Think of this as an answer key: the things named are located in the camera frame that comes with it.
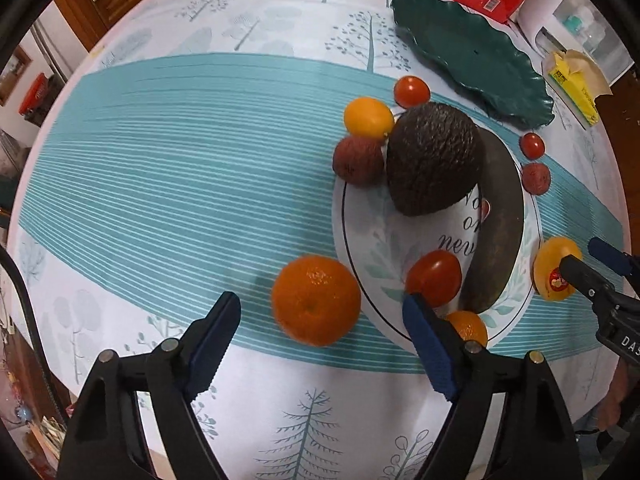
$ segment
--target green leaf-shaped plate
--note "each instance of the green leaf-shaped plate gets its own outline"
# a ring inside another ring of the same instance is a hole
[[[528,128],[554,119],[554,102],[529,56],[486,18],[442,0],[392,0],[391,7],[396,25],[411,34],[421,53],[497,112],[520,119]]]

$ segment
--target yellow paper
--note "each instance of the yellow paper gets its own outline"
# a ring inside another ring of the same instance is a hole
[[[545,59],[545,71],[568,95],[590,125],[600,120],[594,99],[610,93],[598,66],[580,52],[553,52]]]

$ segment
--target screw head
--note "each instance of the screw head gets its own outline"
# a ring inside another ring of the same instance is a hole
[[[482,345],[478,341],[467,341],[465,343],[465,350],[470,354],[479,354],[482,351]]]
[[[100,361],[101,363],[108,363],[113,359],[115,355],[116,352],[114,352],[113,350],[103,350],[98,354],[98,361]]]
[[[164,352],[171,352],[172,350],[178,348],[178,340],[175,337],[165,339],[160,343],[160,348]]]
[[[545,357],[542,355],[542,352],[539,352],[538,350],[529,352],[529,359],[537,365],[545,361]]]

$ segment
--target person's hand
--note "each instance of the person's hand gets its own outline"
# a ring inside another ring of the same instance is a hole
[[[624,359],[619,359],[616,371],[613,372],[609,391],[598,406],[598,429],[600,431],[604,431],[618,422],[620,419],[620,402],[625,399],[629,391],[627,364]]]

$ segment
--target floor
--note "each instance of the floor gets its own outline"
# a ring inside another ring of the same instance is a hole
[[[618,160],[634,254],[640,254],[640,81],[634,70],[612,87],[612,96],[600,96],[596,106]]]

